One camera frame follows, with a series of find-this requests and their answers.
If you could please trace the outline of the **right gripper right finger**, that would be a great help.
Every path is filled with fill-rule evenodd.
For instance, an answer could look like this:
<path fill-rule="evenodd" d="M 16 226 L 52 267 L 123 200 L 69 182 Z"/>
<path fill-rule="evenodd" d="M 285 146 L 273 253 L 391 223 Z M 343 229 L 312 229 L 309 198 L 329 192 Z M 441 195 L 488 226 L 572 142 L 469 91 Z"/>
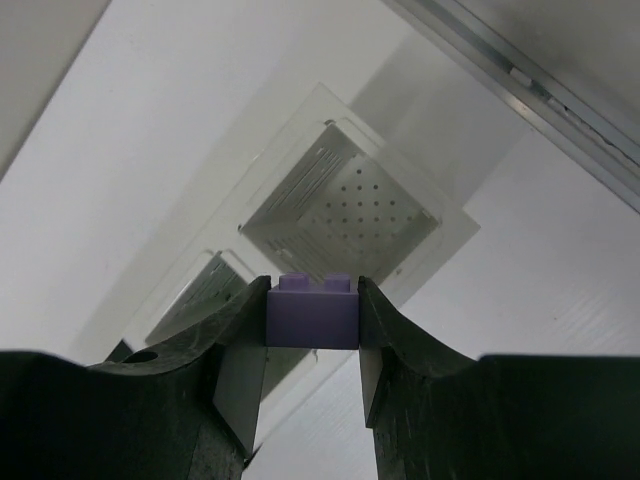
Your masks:
<path fill-rule="evenodd" d="M 382 479 L 635 479 L 639 361 L 471 359 L 358 283 L 361 385 Z"/>

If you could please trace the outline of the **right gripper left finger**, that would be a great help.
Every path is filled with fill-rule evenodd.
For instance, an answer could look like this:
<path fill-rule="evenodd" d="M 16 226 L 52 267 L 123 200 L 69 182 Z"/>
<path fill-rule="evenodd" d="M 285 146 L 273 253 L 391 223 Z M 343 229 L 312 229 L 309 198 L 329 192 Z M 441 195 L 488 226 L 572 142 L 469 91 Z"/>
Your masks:
<path fill-rule="evenodd" d="M 238 479 L 251 458 L 271 280 L 120 362 L 1 355 L 5 479 Z"/>

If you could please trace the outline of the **purple lego brick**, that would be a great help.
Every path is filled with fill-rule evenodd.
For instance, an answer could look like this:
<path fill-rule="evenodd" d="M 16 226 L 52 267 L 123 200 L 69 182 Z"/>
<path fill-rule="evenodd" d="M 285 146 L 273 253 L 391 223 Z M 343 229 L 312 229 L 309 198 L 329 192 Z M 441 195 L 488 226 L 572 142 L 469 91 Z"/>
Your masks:
<path fill-rule="evenodd" d="M 359 295 L 350 276 L 329 274 L 319 283 L 307 273 L 280 276 L 267 294 L 266 345 L 356 350 Z"/>

